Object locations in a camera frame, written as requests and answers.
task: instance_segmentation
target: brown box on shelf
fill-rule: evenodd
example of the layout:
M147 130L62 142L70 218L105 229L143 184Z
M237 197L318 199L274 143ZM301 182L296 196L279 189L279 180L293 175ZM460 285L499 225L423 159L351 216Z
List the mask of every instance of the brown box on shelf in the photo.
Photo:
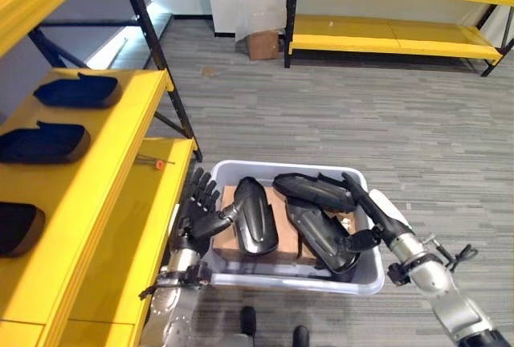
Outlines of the brown box on shelf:
M246 37L250 60L276 59L279 56L279 32L255 32Z
M286 214L285 198L272 187L265 187L268 203L273 209L276 230L279 233L279 246L267 255L258 258L246 256L239 250L239 243L235 234L235 226L227 229L214 237L214 252L230 261L256 261L260 263L298 263L311 265L316 262L316 257L302 243L298 232L289 222ZM225 186L222 195L222 207L229 206L234 201L235 186ZM349 233L355 233L353 214L337 214L342 221L349 219Z

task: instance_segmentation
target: black metal upright post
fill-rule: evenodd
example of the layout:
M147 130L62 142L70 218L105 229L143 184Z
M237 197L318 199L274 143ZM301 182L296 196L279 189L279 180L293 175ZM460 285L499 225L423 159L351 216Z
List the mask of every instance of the black metal upright post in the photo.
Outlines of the black metal upright post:
M284 67L290 68L291 66L291 56L289 55L289 46L291 45L293 31L295 29L295 17L296 17L296 1L297 0L287 0L286 1L286 10L288 13L287 21L286 21L286 37L284 44Z
M152 21L150 20L148 12L146 11L145 0L130 0L130 4L132 5L134 13L136 14L136 19L139 22L139 26L143 30L143 35L145 36L146 43L150 49L150 55L152 56L153 62L155 62L159 70L167 70L169 73L174 90L168 92L168 96L171 99L171 103L173 104L175 111L177 112L178 119L180 120L181 125L186 132L186 136L188 138L193 138L198 146L198 141L196 140L196 136L194 135L190 120L178 94L177 86L173 81L171 71L169 69L168 63L166 62L161 44L159 43L159 38L157 37L157 33L153 28ZM194 151L194 155L198 162L202 161L202 152L199 146Z
M45 36L39 28L36 27L34 30L29 31L28 36L31 39L32 43L37 47L41 55L44 56L44 58L52 67L66 67L66 64L60 58L59 54L56 54L55 51L50 49L45 44L45 42L43 41L45 39Z

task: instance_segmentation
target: plastic storage bin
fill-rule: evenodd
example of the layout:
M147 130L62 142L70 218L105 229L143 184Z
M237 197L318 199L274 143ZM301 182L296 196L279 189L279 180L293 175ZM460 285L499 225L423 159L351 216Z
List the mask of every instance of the plastic storage bin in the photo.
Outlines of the plastic storage bin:
M217 189L223 192L225 185L237 185L239 180L252 176L263 186L271 186L273 178L282 173L302 173L316 176L319 172L333 178L341 178L341 172L352 174L367 189L361 172L351 168L315 165L278 164L274 162L222 161L212 169L212 178L218 183ZM359 207L355 212L356 228L371 228L373 223ZM209 250L204 260L213 269L211 284L214 286L239 286L249 288L282 288L315 292L348 293L373 295L384 285L384 271L378 248L361 255L357 270L349 283L327 280L327 271L300 265L276 265L227 262Z

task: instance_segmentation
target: black shoe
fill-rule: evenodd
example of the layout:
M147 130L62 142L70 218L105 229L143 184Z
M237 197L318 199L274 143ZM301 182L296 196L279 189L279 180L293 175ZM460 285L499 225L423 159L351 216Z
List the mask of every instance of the black shoe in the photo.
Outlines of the black shoe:
M240 314L241 320L241 333L253 337L257 330L257 316L255 315L255 308L244 307Z
M308 329L299 325L292 333L292 347L309 347Z

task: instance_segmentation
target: black plastic part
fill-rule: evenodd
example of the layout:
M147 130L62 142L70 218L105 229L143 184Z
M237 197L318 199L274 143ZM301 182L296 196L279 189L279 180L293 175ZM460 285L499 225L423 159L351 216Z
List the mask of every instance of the black plastic part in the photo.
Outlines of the black plastic part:
M348 252L358 253L373 249L378 244L380 244L380 239L374 234L373 230L364 229L344 238L341 245Z
M243 178L234 192L238 212L235 229L239 249L247 255L264 255L279 245L273 209L267 202L266 191L254 178Z
M190 249L197 252L201 257L207 253L210 247L210 239L196 240L191 237L178 236L172 232L168 240L169 251L178 249Z
M292 347L309 347L309 339L308 329L303 325L299 325L292 333Z
M77 80L54 80L34 92L42 104L64 108L109 108L121 94L116 78L81 73Z
M273 181L273 187L288 198L299 198L329 210L355 210L355 203L347 190L305 174L279 174Z
M257 331L257 315L255 314L255 308L243 307L239 315L241 322L241 333L254 337Z
M511 347L510 343L497 329L486 330L461 339L458 347Z
M30 250L43 233L45 214L31 204L0 202L0 256Z
M387 276L397 287L410 283L410 277L407 275L403 266L398 263L389 265Z
M81 158L91 137L84 126L38 122L39 129L16 129L0 136L0 162L61 164Z
M332 273L349 274L353 270L360 254L344 251L341 240L349 233L336 219L318 206L296 198L286 200L286 212L309 249Z
M414 233L408 226L397 219L385 214L382 209L373 201L362 186L353 180L348 173L343 173L345 185L352 194L356 204L362 206L364 212L372 219L376 226L376 233L380 235L385 244L389 246L391 242L404 233Z

